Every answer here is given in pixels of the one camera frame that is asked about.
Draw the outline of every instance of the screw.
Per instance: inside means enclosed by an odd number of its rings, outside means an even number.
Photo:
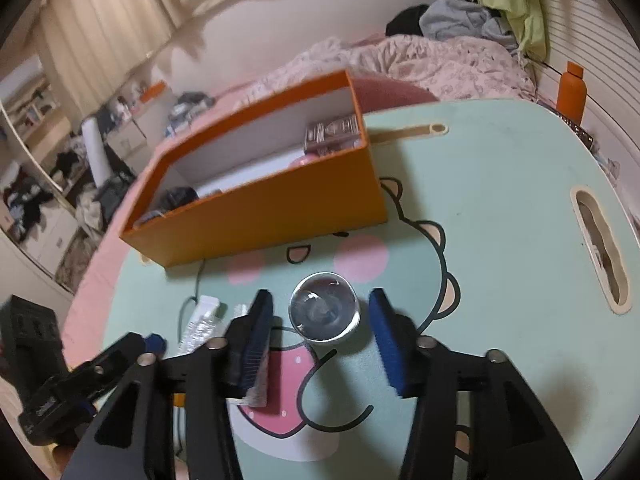
[[[430,335],[421,335],[418,338],[418,346],[420,348],[425,348],[427,350],[431,350],[438,346],[438,340]]]
[[[149,366],[156,362],[156,354],[141,354],[138,356],[138,364],[140,366]]]
[[[222,350],[226,346],[224,337],[213,337],[206,342],[209,350]]]
[[[492,363],[503,363],[507,360],[507,355],[502,350],[489,350],[486,357]]]

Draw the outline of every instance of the bottle cap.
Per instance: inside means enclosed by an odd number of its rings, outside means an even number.
[[[573,74],[576,77],[579,77],[580,79],[582,79],[582,76],[584,75],[584,69],[577,63],[574,63],[573,61],[567,62],[566,71],[569,74]]]

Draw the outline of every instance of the orange shoebox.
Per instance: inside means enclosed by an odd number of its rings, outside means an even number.
[[[292,166],[309,124],[355,114],[353,148]],[[134,226],[176,186],[196,202]],[[163,267],[349,231],[386,221],[369,138],[349,75],[273,95],[185,139],[149,174],[121,238]]]

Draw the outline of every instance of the orange water bottle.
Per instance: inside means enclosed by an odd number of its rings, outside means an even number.
[[[587,102],[587,85],[582,80],[584,69],[577,63],[569,61],[566,72],[560,78],[556,110],[580,125],[584,105]]]

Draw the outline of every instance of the black cord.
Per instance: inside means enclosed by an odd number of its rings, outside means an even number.
[[[184,312],[187,308],[187,305],[190,304],[191,301],[193,301],[197,305],[198,300],[200,299],[200,280],[202,278],[202,273],[204,272],[204,267],[206,263],[207,263],[206,260],[203,260],[200,263],[200,268],[198,269],[198,273],[196,275],[196,286],[195,286],[195,290],[193,291],[193,296],[189,296],[186,300],[184,300],[184,302],[182,303],[182,306],[180,307],[180,312],[178,313],[178,337],[177,337],[178,345],[182,341],[182,331],[183,331],[182,323],[184,318]],[[178,408],[178,415],[177,415],[177,420],[175,424],[176,431],[178,432],[178,451],[175,452],[175,455],[178,458],[184,451],[184,446],[182,444],[182,434],[180,432],[180,423],[182,421],[182,410],[183,408]]]

